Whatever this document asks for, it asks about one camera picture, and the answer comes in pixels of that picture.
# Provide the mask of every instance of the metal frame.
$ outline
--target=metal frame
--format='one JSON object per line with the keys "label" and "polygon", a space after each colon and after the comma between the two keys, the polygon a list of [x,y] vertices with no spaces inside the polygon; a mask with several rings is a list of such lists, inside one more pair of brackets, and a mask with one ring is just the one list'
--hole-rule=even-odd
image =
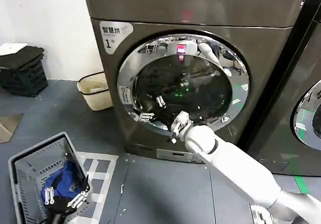
{"label": "metal frame", "polygon": [[312,121],[317,108],[321,105],[321,80],[305,94],[295,110],[293,127],[296,136],[304,144],[321,150],[321,139],[315,133]]}
{"label": "metal frame", "polygon": [[[191,46],[197,44],[197,51],[192,50],[192,52],[187,51],[186,53],[173,51],[173,49],[176,49],[172,47],[173,44],[177,46],[177,44],[186,43],[190,43]],[[171,44],[171,47],[164,47],[164,44],[167,44],[167,46]],[[218,46],[219,58],[213,54],[209,45]],[[233,60],[227,59],[223,56],[224,54],[229,55]],[[126,57],[119,70],[117,79],[118,94],[125,110],[135,121],[138,122],[138,113],[141,113],[133,91],[138,74],[151,62],[171,55],[191,55],[206,59],[221,68],[226,74],[232,88],[232,101],[225,114],[209,124],[214,131],[226,126],[237,117],[249,93],[249,76],[241,58],[229,47],[211,37],[196,34],[171,34],[152,39],[135,48]],[[171,135],[170,130],[160,122],[145,124],[157,133]]]}

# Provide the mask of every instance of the washer door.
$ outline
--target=washer door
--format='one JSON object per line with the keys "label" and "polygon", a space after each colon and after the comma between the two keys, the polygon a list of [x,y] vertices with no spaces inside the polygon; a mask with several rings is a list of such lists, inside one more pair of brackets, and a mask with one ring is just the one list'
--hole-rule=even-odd
{"label": "washer door", "polygon": [[123,62],[117,80],[125,110],[163,135],[169,123],[142,114],[166,108],[168,120],[184,110],[196,125],[218,130],[242,110],[249,77],[241,58],[219,41],[202,35],[173,34],[148,41]]}
{"label": "washer door", "polygon": [[321,80],[302,98],[294,113],[293,125],[303,143],[321,150]]}

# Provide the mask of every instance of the white paper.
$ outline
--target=white paper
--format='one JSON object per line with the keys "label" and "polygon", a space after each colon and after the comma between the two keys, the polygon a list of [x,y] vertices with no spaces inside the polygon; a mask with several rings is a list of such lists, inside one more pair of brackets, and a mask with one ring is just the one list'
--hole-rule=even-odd
{"label": "white paper", "polygon": [[100,92],[103,90],[107,90],[107,87],[97,87],[97,88],[91,88],[90,93]]}
{"label": "white paper", "polygon": [[0,56],[15,54],[27,45],[27,43],[4,43],[0,46]]}
{"label": "white paper", "polygon": [[304,130],[304,131],[307,130],[306,127],[305,127],[305,125],[302,124],[302,123],[296,123],[295,126],[296,126],[297,128],[299,128],[299,129],[301,129],[301,130]]}

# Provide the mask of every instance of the front-load washer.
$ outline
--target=front-load washer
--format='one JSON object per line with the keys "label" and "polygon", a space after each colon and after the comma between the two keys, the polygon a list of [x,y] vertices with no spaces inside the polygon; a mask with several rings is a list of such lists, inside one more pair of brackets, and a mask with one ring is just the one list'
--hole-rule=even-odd
{"label": "front-load washer", "polygon": [[168,125],[188,111],[237,143],[303,0],[87,0],[126,150],[198,162]]}
{"label": "front-load washer", "polygon": [[245,150],[273,173],[321,176],[320,7],[321,0],[305,1],[241,137]]}

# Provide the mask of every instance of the plastic laundry basket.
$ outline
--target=plastic laundry basket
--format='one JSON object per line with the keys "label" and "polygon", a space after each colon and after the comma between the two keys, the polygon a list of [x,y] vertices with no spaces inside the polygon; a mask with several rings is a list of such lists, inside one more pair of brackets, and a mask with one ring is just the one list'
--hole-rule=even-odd
{"label": "plastic laundry basket", "polygon": [[42,66],[44,49],[26,46],[0,56],[0,87],[14,95],[35,97],[48,86]]}
{"label": "plastic laundry basket", "polygon": [[77,82],[79,92],[84,96],[88,106],[99,111],[112,107],[112,101],[104,72],[94,73]]}
{"label": "plastic laundry basket", "polygon": [[[78,179],[70,188],[82,186],[86,172],[66,133],[60,133],[9,159],[11,188],[18,224],[39,224],[46,218],[45,206],[40,196],[47,178],[73,161],[78,169]],[[78,216],[92,202],[92,188],[88,180],[88,196],[76,212],[67,216],[64,223]]]}

